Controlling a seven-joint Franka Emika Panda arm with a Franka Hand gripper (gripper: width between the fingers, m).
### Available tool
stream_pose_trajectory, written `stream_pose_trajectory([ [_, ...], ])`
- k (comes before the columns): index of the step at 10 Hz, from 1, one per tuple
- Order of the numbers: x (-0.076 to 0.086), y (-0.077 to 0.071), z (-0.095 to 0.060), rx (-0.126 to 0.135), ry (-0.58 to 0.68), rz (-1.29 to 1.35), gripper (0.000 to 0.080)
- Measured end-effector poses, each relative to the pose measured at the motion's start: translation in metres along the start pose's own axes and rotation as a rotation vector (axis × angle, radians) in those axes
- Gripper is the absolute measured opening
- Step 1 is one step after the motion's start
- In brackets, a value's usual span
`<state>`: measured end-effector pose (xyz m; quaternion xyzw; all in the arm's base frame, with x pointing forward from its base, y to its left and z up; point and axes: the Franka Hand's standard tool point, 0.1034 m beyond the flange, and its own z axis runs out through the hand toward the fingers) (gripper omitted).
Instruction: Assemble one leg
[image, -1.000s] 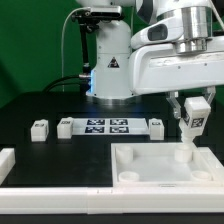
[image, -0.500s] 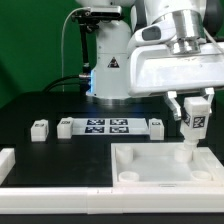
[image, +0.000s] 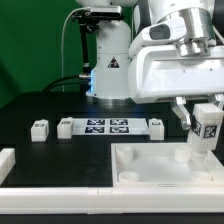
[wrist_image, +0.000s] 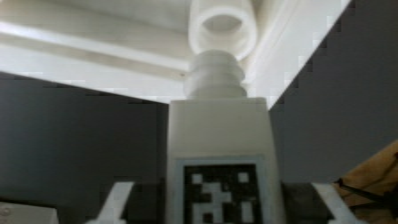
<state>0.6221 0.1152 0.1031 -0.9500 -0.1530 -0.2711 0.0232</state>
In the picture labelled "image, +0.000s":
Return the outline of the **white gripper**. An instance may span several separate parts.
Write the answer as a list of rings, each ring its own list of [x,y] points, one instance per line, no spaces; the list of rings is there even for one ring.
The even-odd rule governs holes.
[[[170,100],[183,130],[191,128],[185,108],[190,97],[207,97],[224,108],[224,46],[212,47],[206,57],[180,57],[174,45],[143,48],[128,70],[130,97],[135,103]]]

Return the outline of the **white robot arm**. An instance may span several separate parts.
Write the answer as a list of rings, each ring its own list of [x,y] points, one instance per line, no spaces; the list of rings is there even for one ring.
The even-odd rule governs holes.
[[[90,99],[169,101],[191,127],[188,99],[224,93],[224,46],[212,23],[221,0],[77,0],[97,36]]]

